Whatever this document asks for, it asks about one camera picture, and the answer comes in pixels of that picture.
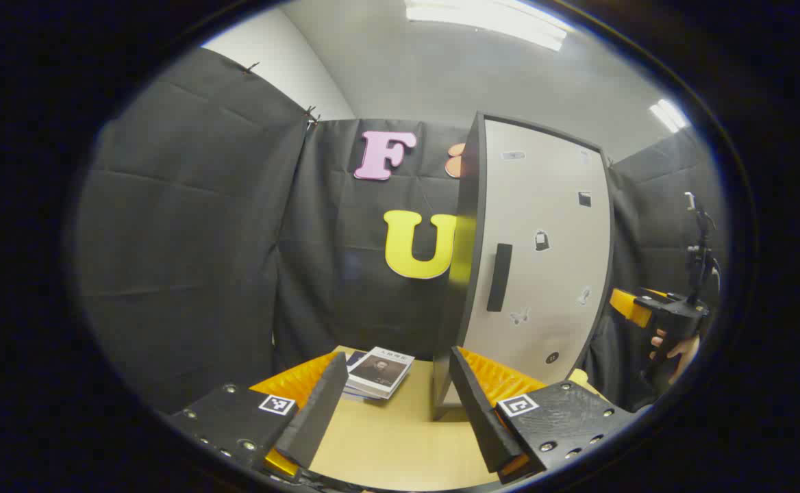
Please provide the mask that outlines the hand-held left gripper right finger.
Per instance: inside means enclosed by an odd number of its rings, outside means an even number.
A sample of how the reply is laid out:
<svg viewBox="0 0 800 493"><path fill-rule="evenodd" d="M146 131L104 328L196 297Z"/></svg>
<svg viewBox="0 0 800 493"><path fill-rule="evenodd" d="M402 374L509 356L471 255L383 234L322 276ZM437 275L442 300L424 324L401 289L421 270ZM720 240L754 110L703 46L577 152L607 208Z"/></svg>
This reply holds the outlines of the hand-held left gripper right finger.
<svg viewBox="0 0 800 493"><path fill-rule="evenodd" d="M589 389L578 370L544 384L454 346L449 372L482 459L502 484L562 472L637 418Z"/></svg>

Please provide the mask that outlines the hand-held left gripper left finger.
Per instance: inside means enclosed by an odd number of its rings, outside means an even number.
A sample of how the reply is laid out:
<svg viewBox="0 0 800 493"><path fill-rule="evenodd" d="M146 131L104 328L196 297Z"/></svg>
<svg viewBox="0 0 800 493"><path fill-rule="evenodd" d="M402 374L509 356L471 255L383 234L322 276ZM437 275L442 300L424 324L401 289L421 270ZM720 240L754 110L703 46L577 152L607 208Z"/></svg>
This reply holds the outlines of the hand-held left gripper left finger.
<svg viewBox="0 0 800 493"><path fill-rule="evenodd" d="M310 468L347 378L346 353L326 353L249 387L225 383L167 422L246 472L296 480Z"/></svg>

